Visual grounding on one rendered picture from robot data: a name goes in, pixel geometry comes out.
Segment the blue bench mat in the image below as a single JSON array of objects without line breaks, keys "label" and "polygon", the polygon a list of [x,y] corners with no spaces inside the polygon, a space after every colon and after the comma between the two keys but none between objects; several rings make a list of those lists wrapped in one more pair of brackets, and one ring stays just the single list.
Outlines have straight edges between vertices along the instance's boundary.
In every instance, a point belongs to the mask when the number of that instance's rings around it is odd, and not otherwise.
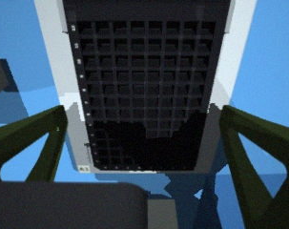
[{"label": "blue bench mat", "polygon": [[[33,0],[0,0],[0,126],[60,105]],[[289,0],[258,0],[230,106],[289,127]],[[9,160],[2,180],[24,180],[49,133]],[[287,174],[281,162],[238,133],[259,175]],[[231,175],[221,136],[209,174],[80,174],[68,131],[54,181],[129,182],[148,199],[174,199],[178,229],[192,229],[207,175]]]}]

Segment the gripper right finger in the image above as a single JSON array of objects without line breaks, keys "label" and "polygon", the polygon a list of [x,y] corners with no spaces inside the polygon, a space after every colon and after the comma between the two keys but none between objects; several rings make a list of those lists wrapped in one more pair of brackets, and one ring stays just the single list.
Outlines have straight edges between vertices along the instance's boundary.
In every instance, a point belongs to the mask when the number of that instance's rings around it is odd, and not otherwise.
[{"label": "gripper right finger", "polygon": [[[223,105],[218,125],[245,229],[289,229],[289,127],[230,105]],[[274,198],[238,133],[285,166],[287,177]]]}]

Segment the blue open-top bin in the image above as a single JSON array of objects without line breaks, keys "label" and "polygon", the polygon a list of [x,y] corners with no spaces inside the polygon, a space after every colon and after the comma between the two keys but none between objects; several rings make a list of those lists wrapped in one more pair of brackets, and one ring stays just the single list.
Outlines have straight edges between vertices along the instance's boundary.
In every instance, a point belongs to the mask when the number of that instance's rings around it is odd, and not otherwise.
[{"label": "blue open-top bin", "polygon": [[[287,174],[259,176],[274,198]],[[245,229],[231,175],[207,175],[192,229]]]}]

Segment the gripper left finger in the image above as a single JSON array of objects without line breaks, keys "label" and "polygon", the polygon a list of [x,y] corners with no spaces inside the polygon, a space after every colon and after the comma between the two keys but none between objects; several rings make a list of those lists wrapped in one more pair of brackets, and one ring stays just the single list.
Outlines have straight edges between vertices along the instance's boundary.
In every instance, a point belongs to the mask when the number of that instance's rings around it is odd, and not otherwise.
[{"label": "gripper left finger", "polygon": [[6,162],[49,133],[25,181],[54,181],[67,129],[64,105],[0,126],[0,172]]}]

